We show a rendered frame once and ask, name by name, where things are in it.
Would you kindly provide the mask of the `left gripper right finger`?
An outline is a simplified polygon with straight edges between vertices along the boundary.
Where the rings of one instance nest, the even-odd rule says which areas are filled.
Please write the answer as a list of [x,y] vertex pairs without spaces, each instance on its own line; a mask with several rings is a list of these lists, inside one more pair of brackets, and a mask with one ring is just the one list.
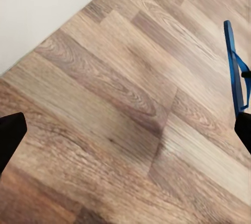
[[251,114],[239,112],[234,131],[251,154]]

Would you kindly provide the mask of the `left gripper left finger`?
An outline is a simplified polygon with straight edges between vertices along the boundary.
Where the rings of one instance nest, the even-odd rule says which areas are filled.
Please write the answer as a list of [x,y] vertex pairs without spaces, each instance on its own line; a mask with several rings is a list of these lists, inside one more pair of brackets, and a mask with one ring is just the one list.
[[22,112],[0,117],[0,175],[27,132]]

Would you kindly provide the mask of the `sandal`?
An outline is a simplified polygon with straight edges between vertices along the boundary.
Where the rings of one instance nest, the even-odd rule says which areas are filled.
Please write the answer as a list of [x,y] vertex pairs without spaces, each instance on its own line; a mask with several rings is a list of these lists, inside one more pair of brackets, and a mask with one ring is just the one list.
[[229,69],[231,75],[231,88],[232,88],[232,99],[234,105],[235,118],[239,112],[245,112],[244,109],[249,108],[249,97],[251,94],[251,79],[244,78],[246,83],[246,95],[247,105],[244,106],[243,91],[241,85],[241,78],[239,76],[238,67],[241,68],[242,72],[249,71],[248,66],[242,61],[242,59],[236,54],[235,42],[232,32],[232,25],[229,20],[223,22],[224,35],[226,41],[226,49],[229,60]]

